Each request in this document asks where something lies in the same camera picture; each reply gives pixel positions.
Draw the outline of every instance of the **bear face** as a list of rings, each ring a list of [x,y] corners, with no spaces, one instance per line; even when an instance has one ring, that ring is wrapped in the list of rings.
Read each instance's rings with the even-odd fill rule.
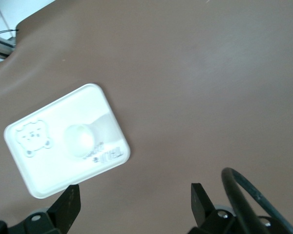
[[[24,148],[27,157],[33,157],[37,150],[52,147],[47,125],[42,120],[24,125],[21,130],[17,131],[16,140]]]

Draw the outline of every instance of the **silver bolt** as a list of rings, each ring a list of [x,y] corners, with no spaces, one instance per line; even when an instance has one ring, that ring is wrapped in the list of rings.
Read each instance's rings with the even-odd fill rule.
[[[225,211],[218,211],[218,216],[221,218],[228,218],[228,214]]]
[[[264,224],[266,227],[270,227],[272,224],[269,222],[268,219],[266,218],[260,218],[260,221],[262,222],[262,224]]]
[[[31,221],[37,221],[37,220],[39,220],[41,218],[41,215],[35,215],[35,216],[33,216],[32,218],[31,218]]]

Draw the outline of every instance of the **brown table surface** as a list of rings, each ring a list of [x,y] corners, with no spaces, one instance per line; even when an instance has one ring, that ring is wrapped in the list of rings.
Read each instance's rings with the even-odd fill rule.
[[[57,0],[18,28],[0,63],[0,219],[59,196],[29,194],[4,128],[96,83],[132,153],[80,184],[69,233],[185,234],[192,182],[229,205],[225,167],[293,224],[293,1]]]

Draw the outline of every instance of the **white tray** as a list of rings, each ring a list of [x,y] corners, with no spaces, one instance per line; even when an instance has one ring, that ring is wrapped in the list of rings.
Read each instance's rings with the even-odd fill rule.
[[[104,93],[95,84],[86,84],[7,126],[4,139],[36,198],[119,166],[130,155]]]

